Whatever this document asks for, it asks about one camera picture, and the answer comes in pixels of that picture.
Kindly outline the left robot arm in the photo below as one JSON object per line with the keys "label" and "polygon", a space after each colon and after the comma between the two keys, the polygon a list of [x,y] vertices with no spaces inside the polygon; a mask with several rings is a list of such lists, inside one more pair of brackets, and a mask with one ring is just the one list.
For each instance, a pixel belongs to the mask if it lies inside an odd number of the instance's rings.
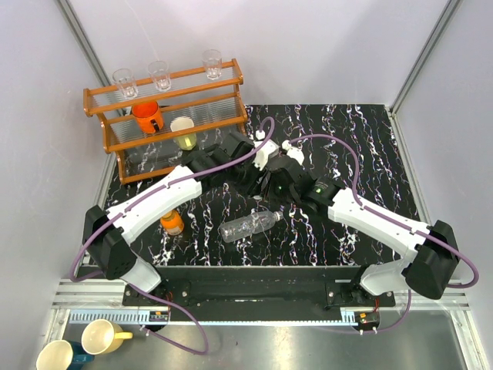
{"label": "left robot arm", "polygon": [[233,132],[221,144],[192,150],[166,177],[130,200],[107,210],[98,205],[89,208],[82,250],[98,269],[88,276],[123,280],[137,286],[146,303],[160,304],[166,286],[157,270],[132,250],[132,243],[165,214],[228,180],[255,190],[278,152],[279,146],[269,137],[252,141]]}

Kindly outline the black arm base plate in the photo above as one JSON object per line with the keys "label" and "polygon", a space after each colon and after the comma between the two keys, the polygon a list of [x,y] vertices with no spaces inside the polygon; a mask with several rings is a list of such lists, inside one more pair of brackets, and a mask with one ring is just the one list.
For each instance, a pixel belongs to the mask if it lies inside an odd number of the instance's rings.
{"label": "black arm base plate", "polygon": [[153,292],[193,315],[264,318],[329,318],[342,308],[392,308],[383,293],[371,298],[356,289],[358,267],[160,267]]}

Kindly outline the clear plastic bottle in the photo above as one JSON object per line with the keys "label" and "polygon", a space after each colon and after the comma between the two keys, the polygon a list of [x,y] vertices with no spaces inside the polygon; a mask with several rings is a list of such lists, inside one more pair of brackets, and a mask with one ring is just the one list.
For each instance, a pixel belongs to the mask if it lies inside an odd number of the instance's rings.
{"label": "clear plastic bottle", "polygon": [[263,233],[283,218],[280,211],[269,210],[252,213],[220,225],[220,233],[226,243],[232,243],[254,234]]}

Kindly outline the orange juice bottle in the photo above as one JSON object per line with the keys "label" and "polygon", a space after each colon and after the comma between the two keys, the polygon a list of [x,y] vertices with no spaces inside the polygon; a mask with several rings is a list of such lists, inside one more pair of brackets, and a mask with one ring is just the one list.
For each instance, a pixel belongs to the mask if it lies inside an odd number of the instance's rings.
{"label": "orange juice bottle", "polygon": [[164,214],[160,218],[160,223],[164,231],[170,236],[179,235],[184,230],[183,220],[176,210]]}

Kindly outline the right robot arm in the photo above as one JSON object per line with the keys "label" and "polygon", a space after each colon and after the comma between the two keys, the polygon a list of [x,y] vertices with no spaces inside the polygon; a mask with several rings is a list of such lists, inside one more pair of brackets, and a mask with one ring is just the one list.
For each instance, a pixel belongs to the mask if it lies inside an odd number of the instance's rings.
{"label": "right robot arm", "polygon": [[287,155],[268,160],[266,170],[270,200],[293,203],[313,217],[352,227],[399,254],[396,261],[361,268],[349,288],[354,303],[364,306],[378,295],[400,289],[432,300],[442,297],[459,262],[449,224],[438,220],[428,225],[356,199],[351,188],[317,179]]}

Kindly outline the orange bottle cap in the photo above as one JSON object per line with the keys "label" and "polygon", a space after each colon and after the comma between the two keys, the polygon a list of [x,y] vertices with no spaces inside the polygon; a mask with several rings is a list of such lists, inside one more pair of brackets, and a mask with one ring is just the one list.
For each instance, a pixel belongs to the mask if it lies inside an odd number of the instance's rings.
{"label": "orange bottle cap", "polygon": [[178,227],[183,223],[181,216],[178,214],[176,210],[171,210],[170,212],[164,214],[160,218],[160,223],[163,227]]}

